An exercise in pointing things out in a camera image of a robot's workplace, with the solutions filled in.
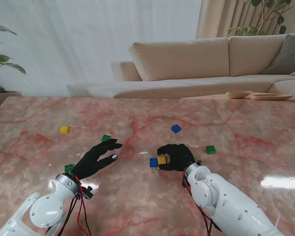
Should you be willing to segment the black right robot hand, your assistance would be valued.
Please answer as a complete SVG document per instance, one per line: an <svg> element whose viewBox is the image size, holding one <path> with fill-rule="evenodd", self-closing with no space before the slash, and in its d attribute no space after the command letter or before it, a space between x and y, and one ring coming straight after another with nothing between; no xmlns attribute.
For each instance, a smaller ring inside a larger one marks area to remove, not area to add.
<svg viewBox="0 0 295 236"><path fill-rule="evenodd" d="M158 155L168 155L170 160L167 164L159 165L160 170L180 171L195 163L195 158L190 149L184 144L167 144L157 149Z"/></svg>

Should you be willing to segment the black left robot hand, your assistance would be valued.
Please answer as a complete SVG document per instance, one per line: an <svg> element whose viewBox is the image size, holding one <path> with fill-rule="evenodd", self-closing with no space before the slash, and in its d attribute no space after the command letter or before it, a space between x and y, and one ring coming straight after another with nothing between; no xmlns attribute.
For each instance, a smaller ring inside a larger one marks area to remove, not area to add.
<svg viewBox="0 0 295 236"><path fill-rule="evenodd" d="M72 170L72 174L79 180L88 178L99 170L107 167L118 159L116 154L112 154L101 160L99 158L106 154L108 151L119 149L122 144L117 143L117 139L109 139L101 142L98 145L92 147L88 152L85 153L83 158L75 165Z"/></svg>

